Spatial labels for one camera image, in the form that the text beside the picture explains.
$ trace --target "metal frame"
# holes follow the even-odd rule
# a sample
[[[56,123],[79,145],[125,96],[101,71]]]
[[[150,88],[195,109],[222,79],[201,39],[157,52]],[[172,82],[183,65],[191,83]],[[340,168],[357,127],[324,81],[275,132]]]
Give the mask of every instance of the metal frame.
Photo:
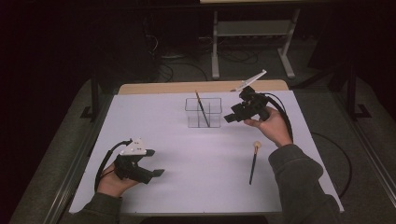
[[[88,130],[87,135],[84,138],[85,140],[78,148],[78,154],[76,154],[75,158],[71,162],[64,181],[56,192],[55,199],[50,206],[50,209],[43,223],[57,223],[62,216],[62,213],[66,208],[69,200],[75,193],[78,182],[84,174],[85,166],[88,163],[87,155],[90,153],[96,143],[96,138],[99,135],[102,125],[105,121],[106,114],[110,107],[113,96],[106,95],[104,98],[105,99],[102,100],[102,106],[100,110],[97,114],[94,115],[95,119],[92,122],[92,126]]]
[[[234,36],[234,35],[285,35],[286,42],[281,49],[278,49],[280,60],[285,68],[288,78],[295,78],[294,72],[291,68],[287,53],[290,42],[292,40],[294,29],[297,25],[297,20],[300,15],[300,9],[296,8],[293,16],[289,21],[256,21],[260,22],[258,27],[253,29],[244,29],[250,23],[255,21],[219,21],[218,12],[214,12],[213,19],[213,49],[212,49],[212,78],[217,80],[219,74],[219,58],[218,58],[218,36]]]
[[[333,95],[336,99],[340,108],[344,108],[344,101],[342,97],[338,95]],[[356,118],[350,116],[350,111],[345,111],[341,109],[340,111],[344,111],[343,115],[348,120],[349,126],[352,128],[356,136],[358,137],[359,141],[361,142],[365,153],[367,154],[368,161],[373,168],[373,171],[378,178],[378,181],[381,183],[384,191],[388,194],[390,201],[392,202],[393,206],[396,208],[396,184],[392,177],[390,176],[388,170],[385,168],[382,161],[379,159],[378,155],[375,152],[375,148],[367,139],[366,135],[364,134],[361,126],[359,125],[359,121]]]

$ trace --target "white table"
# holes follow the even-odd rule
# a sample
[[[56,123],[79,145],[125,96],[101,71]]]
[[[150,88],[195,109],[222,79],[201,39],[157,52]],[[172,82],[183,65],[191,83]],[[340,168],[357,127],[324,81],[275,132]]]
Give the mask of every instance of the white table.
[[[290,116],[294,142],[319,162],[304,116],[292,91],[269,91],[281,99]],[[223,116],[241,103],[239,92],[201,92],[220,97]],[[241,215],[280,212],[277,185],[268,162],[275,145],[257,129],[241,122],[222,121],[220,128],[188,128],[186,98],[194,92],[117,95],[78,187],[70,212],[90,201],[97,169],[106,152],[120,141],[141,137],[155,155],[139,165],[165,169],[148,185],[139,184],[123,195],[121,212],[139,216]],[[249,185],[253,142],[261,141],[252,185]],[[122,148],[116,149],[108,164]],[[341,205],[327,171],[319,180],[324,191]]]

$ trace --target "metal stand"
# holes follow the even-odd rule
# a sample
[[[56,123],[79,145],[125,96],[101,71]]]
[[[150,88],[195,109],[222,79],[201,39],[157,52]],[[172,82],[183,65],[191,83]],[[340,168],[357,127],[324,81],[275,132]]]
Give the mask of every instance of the metal stand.
[[[218,12],[214,13],[213,20],[213,51],[212,51],[212,78],[219,79],[219,58],[218,58],[218,36],[241,36],[241,35],[285,35],[286,42],[281,49],[278,49],[280,60],[285,68],[288,78],[295,78],[294,72],[287,56],[290,41],[300,9],[294,10],[291,20],[283,21],[218,21]]]
[[[355,111],[356,100],[356,72],[353,64],[350,65],[350,76],[347,83],[346,111],[352,120],[357,118],[370,118],[371,115],[364,105],[358,105],[360,113]]]
[[[91,119],[91,122],[94,122],[99,114],[99,88],[98,82],[96,79],[96,74],[93,72],[91,77],[91,97],[92,97],[92,106],[86,106],[84,111],[81,114],[82,119]]]

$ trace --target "white shelf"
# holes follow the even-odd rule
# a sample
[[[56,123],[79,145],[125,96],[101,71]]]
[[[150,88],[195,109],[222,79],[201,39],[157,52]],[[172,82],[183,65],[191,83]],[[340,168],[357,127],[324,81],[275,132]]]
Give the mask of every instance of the white shelf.
[[[219,21],[218,36],[286,35],[290,21]]]

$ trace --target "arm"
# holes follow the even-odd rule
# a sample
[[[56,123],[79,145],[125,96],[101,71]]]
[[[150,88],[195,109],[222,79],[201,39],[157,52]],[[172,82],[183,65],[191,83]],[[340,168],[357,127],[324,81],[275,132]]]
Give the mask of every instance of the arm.
[[[138,182],[124,178],[119,179],[114,171],[114,164],[107,167],[102,174],[97,192],[84,208],[75,213],[65,223],[67,224],[110,224],[119,223],[122,193],[138,184]]]
[[[323,168],[295,146],[279,112],[267,107],[266,121],[247,119],[245,123],[258,128],[278,149],[269,162],[273,167],[285,223],[341,223],[340,210],[331,195],[326,195],[318,179]]]

